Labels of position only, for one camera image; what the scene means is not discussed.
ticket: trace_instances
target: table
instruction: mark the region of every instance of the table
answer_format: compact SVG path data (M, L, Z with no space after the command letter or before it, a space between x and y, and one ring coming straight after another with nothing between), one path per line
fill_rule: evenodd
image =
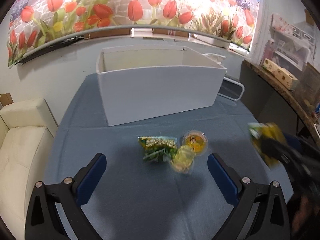
M303 110L301 105L293 97L293 93L289 91L279 80L277 80L270 72L266 71L259 65L253 64L247 60L242 62L243 66L246 66L258 74L265 82L267 82L293 109L297 116L301 119L305 127L308 129L312 139L318 147L320 147L320 137L314 127L314 121L308 114Z
M85 215L103 239L209 240L232 210L207 168L207 157L220 154L241 177L269 184L280 182L286 201L293 191L282 165L270 170L249 140L247 124L256 122L241 103L217 96L213 106L108 127L97 75L86 77L70 103L55 137L46 167L45 184L74 176L96 153L107 158L107 169ZM191 174L173 171L168 163L144 163L138 136L181 139L200 130L209 151L195 159ZM240 239L249 230L255 205ZM66 217L58 211L71 239Z

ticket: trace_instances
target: tulip mural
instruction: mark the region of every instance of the tulip mural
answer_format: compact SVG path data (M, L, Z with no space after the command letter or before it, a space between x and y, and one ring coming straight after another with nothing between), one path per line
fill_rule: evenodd
M68 34L118 25L165 25L252 42L259 0L17 0L8 35L9 66Z

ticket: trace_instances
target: sofa cushion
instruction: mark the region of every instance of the sofa cushion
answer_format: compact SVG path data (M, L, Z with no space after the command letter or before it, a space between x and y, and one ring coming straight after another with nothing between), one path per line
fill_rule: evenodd
M24 126L45 126L53 136L58 129L43 98L9 104L2 107L0 115L9 129Z
M0 147L4 141L4 138L5 138L8 130L9 130L8 127L6 126L6 124L4 123L2 118L0 117Z
M42 180L53 137L46 127L11 128L0 149L0 215L17 240L35 183Z

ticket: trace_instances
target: wall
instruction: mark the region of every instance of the wall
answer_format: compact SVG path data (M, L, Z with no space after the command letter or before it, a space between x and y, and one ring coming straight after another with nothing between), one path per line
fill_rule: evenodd
M305 9L306 7L300 0L262 0L258 13L257 29L252 45L254 52L250 52L252 62L260 63L264 46L271 38L269 31L271 15L278 13L288 23L295 24L306 20Z
M262 57L264 44L270 37L270 15L273 12L281 14L288 22L292 23L301 22L305 19L304 6L300 0L264 0L262 13L265 17L261 22L260 31L257 33L259 35L256 42L257 46L250 53L253 61L254 59L258 61L258 58ZM8 26L9 15L0 24L0 93L11 93L14 101L37 97L45 98L58 123L60 123L66 108L86 75L95 73L95 62L102 48L124 44L173 44L173 40L169 39L159 41L142 38L86 41L82 44L75 44L42 55L21 67L13 67L9 70L7 68L8 51L6 48ZM240 78L243 57L224 49L186 41L179 42L179 45L189 46L201 53L212 52L227 56L223 65L228 69L228 75L237 79ZM263 110L269 98L260 100L260 105L257 104L257 101L252 100L252 98L259 98L262 93L259 94L258 91L265 89L260 83L260 80L258 80L258 85L253 89L256 92L252 94L254 97L248 98L251 105L255 106L257 112L255 116L259 116L259 112Z

